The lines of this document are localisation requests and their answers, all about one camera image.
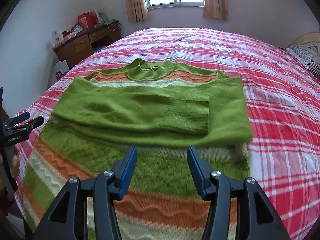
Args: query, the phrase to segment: pillow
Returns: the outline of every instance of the pillow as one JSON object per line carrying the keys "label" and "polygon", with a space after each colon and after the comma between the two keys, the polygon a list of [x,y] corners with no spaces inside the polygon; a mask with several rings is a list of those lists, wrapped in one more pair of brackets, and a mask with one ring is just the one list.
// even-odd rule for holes
{"label": "pillow", "polygon": [[294,45],[290,47],[303,61],[303,65],[310,73],[320,76],[320,55],[312,45]]}

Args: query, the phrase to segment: curtain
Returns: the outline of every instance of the curtain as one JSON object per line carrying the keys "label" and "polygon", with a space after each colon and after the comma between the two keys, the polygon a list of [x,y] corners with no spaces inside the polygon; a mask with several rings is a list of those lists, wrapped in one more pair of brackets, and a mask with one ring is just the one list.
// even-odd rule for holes
{"label": "curtain", "polygon": [[146,0],[125,0],[129,22],[143,22],[148,20]]}
{"label": "curtain", "polygon": [[204,0],[204,17],[228,20],[228,0]]}

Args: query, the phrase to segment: silver screw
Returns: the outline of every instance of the silver screw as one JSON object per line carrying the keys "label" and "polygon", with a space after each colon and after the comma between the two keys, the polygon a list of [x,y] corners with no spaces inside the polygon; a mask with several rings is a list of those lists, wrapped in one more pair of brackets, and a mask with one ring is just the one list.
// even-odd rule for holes
{"label": "silver screw", "polygon": [[72,177],[72,178],[69,179],[69,182],[72,183],[72,184],[76,183],[77,181],[78,181],[77,177]]}
{"label": "silver screw", "polygon": [[111,170],[107,170],[103,173],[103,175],[106,177],[110,177],[110,176],[112,176],[112,174],[113,174],[113,171],[111,171]]}
{"label": "silver screw", "polygon": [[256,182],[256,180],[254,178],[248,177],[247,182],[250,184],[254,184]]}
{"label": "silver screw", "polygon": [[211,175],[214,177],[220,177],[221,176],[221,172],[220,171],[213,171],[211,172]]}

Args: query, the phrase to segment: human hand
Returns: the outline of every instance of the human hand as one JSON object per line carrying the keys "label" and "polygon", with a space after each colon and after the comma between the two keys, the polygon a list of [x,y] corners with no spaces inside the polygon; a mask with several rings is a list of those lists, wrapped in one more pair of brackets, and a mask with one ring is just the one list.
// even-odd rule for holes
{"label": "human hand", "polygon": [[[0,164],[3,163],[3,159],[2,156],[0,155]],[[19,157],[15,154],[12,158],[12,162],[11,162],[11,168],[10,168],[10,173],[11,176],[16,179],[19,176],[20,173],[20,160]],[[3,190],[5,188],[5,185],[2,182],[2,179],[0,177],[0,190]]]}

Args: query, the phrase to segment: bedspread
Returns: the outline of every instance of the bedspread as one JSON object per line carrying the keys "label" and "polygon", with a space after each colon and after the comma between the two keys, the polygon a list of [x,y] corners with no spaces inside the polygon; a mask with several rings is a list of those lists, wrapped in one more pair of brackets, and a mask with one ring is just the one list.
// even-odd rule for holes
{"label": "bedspread", "polygon": [[[72,68],[31,105],[31,118],[42,115],[46,122],[75,76],[124,66],[138,57],[183,62],[242,78],[254,136],[248,145],[251,176],[269,197],[290,237],[302,239],[320,215],[320,84],[286,50],[209,29],[138,31]],[[22,213],[26,165],[42,127],[16,145],[20,155],[16,200]]]}

